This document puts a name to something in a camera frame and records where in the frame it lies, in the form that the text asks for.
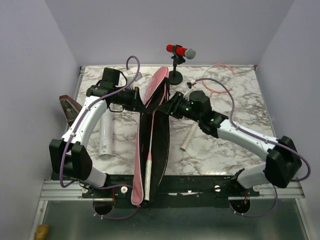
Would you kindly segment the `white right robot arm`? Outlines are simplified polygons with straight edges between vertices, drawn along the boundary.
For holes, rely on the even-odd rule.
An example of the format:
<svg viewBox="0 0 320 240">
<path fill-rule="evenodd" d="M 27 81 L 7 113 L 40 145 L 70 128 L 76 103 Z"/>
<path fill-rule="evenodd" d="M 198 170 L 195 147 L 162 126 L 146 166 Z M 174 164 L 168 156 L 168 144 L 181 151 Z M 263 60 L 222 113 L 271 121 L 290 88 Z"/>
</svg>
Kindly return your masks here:
<svg viewBox="0 0 320 240">
<path fill-rule="evenodd" d="M 188 98 L 176 92 L 157 110 L 176 119 L 191 119 L 198 123 L 203 133 L 230 141 L 265 162 L 250 169 L 241 169 L 232 177 L 230 191 L 236 196 L 243 195 L 254 186 L 268 183 L 286 188 L 302 165 L 289 137 L 268 137 L 233 124 L 230 117 L 212 110 L 210 98 L 201 90 L 193 91 Z"/>
</svg>

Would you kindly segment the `white shuttlecock tube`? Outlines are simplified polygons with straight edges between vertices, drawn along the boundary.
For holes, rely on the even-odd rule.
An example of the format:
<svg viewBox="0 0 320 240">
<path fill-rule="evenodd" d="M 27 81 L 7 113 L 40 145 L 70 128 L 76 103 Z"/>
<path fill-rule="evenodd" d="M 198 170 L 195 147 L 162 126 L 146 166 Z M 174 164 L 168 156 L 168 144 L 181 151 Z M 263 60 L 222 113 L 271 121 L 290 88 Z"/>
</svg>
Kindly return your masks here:
<svg viewBox="0 0 320 240">
<path fill-rule="evenodd" d="M 109 159 L 113 154 L 113 113 L 106 111 L 100 118 L 98 156 Z"/>
</svg>

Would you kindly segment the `pink racket bag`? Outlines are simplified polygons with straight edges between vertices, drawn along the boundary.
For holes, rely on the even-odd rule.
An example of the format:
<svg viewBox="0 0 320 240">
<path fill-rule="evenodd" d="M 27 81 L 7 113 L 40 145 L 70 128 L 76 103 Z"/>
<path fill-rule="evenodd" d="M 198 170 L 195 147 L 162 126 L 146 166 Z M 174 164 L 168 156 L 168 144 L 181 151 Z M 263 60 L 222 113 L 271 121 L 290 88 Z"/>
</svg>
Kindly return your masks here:
<svg viewBox="0 0 320 240">
<path fill-rule="evenodd" d="M 160 67 L 151 77 L 146 88 L 142 102 L 146 108 L 155 111 L 152 137 L 152 166 L 150 183 L 150 200 L 145 198 L 145 170 L 149 152 L 152 113 L 141 113 L 138 121 L 134 174 L 131 193 L 131 203 L 141 208 L 143 202 L 154 200 L 167 168 L 170 149 L 170 123 L 169 116 L 156 110 L 168 101 L 170 86 L 166 82 L 169 78 L 169 68 Z"/>
</svg>

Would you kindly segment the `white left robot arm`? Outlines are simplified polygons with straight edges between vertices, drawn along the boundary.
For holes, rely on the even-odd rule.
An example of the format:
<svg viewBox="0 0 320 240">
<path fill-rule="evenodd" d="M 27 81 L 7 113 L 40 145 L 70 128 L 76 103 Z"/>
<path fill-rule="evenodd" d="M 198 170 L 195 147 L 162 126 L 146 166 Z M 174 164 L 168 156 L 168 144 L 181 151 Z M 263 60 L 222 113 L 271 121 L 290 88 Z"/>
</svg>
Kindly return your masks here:
<svg viewBox="0 0 320 240">
<path fill-rule="evenodd" d="M 71 127 L 60 139 L 53 139 L 49 144 L 52 169 L 58 172 L 62 188 L 69 186 L 64 183 L 64 178 L 68 177 L 72 182 L 93 186 L 93 191 L 101 198 L 110 194 L 108 174 L 93 166 L 87 145 L 96 124 L 111 104 L 134 112 L 144 109 L 140 91 L 134 86 L 140 78 L 139 71 L 122 72 L 106 67 L 102 79 L 87 89 L 83 107 Z"/>
</svg>

